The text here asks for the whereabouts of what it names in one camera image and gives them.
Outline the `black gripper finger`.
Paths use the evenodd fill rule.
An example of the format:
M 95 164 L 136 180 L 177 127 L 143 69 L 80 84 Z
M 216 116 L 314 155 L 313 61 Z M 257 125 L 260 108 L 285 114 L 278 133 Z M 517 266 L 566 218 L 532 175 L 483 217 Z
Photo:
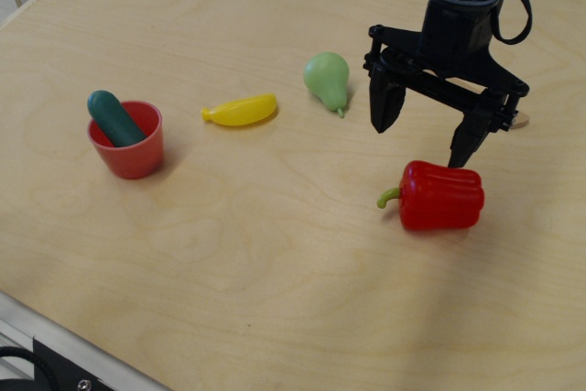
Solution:
M 450 144 L 449 168 L 463 168 L 489 133 L 491 120 L 482 114 L 466 114 Z
M 371 123 L 377 133 L 382 134 L 399 117 L 405 102 L 407 88 L 393 81 L 389 71 L 376 63 L 370 69 L 370 115 Z

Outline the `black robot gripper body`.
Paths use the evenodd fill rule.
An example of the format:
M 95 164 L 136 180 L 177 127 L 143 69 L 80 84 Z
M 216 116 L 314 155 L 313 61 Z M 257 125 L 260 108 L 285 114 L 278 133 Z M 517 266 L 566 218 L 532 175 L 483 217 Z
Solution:
M 372 47 L 364 66 L 379 63 L 390 78 L 459 110 L 488 117 L 489 132 L 507 130 L 520 98 L 529 87 L 492 57 L 492 39 L 501 39 L 502 0 L 429 0 L 419 31 L 375 25 Z M 468 92 L 450 81 L 470 81 L 482 87 Z

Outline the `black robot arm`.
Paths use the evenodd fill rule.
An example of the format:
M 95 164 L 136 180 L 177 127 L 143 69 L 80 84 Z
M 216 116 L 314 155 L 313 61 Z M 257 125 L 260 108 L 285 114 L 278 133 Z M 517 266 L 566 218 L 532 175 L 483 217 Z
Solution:
M 526 12 L 529 0 L 520 0 Z M 522 42 L 533 20 L 514 38 L 504 38 L 504 0 L 429 0 L 419 32 L 370 27 L 364 67 L 370 78 L 371 123 L 383 133 L 399 117 L 412 90 L 462 112 L 450 145 L 450 168 L 463 167 L 491 133 L 509 130 L 528 85 L 500 66 L 489 47 Z

